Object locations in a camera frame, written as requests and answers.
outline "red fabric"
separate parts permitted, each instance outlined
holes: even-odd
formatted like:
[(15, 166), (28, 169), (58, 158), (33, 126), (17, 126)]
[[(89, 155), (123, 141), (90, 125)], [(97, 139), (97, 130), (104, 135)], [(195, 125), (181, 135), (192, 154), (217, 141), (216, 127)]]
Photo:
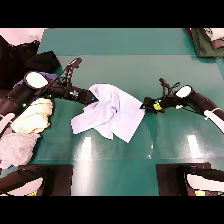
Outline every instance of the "red fabric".
[(190, 28), (186, 28), (186, 30), (188, 31), (188, 33), (191, 35), (192, 37), (192, 33), (191, 33), (191, 29)]

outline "dark green cloth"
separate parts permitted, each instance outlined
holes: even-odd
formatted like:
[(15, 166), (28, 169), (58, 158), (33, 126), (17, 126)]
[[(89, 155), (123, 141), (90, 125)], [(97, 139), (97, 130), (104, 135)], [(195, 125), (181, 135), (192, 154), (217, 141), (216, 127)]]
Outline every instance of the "dark green cloth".
[(214, 50), (201, 28), (192, 28), (192, 38), (198, 57), (224, 57), (224, 48)]

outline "yellow label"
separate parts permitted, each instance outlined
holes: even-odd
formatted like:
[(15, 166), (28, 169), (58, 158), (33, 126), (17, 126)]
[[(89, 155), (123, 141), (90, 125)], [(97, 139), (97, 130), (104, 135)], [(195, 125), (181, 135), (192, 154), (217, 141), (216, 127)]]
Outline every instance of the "yellow label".
[(31, 194), (28, 194), (27, 196), (37, 196), (37, 192), (35, 191), (35, 192), (31, 193)]
[(200, 191), (200, 190), (195, 191), (195, 195), (196, 196), (205, 196), (205, 191)]
[(153, 106), (154, 106), (154, 108), (156, 109), (156, 110), (162, 110), (163, 108), (159, 105), (159, 103), (155, 103), (155, 104), (153, 104)]

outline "white floor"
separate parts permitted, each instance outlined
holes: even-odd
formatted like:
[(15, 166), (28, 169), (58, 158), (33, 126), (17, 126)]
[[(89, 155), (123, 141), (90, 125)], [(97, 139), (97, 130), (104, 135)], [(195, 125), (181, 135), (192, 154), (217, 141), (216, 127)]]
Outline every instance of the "white floor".
[(0, 28), (0, 35), (10, 44), (18, 45), (35, 39), (41, 41), (45, 29), (47, 28)]

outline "green table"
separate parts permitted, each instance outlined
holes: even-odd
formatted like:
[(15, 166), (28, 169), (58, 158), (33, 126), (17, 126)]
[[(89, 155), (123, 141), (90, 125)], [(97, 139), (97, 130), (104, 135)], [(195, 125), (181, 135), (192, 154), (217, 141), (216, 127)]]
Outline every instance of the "green table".
[[(162, 77), (171, 85), (189, 84), (224, 108), (223, 60), (197, 58), (184, 29), (48, 29), (39, 53), (48, 50), (63, 68), (81, 56), (72, 80), (81, 88), (110, 83), (143, 101), (162, 95)], [(208, 161), (224, 170), (223, 134), (199, 115), (174, 108), (146, 114), (127, 144), (95, 130), (73, 135), (70, 121), (83, 106), (54, 101), (51, 126), (32, 163), (74, 164), (72, 195), (159, 195), (158, 163)]]

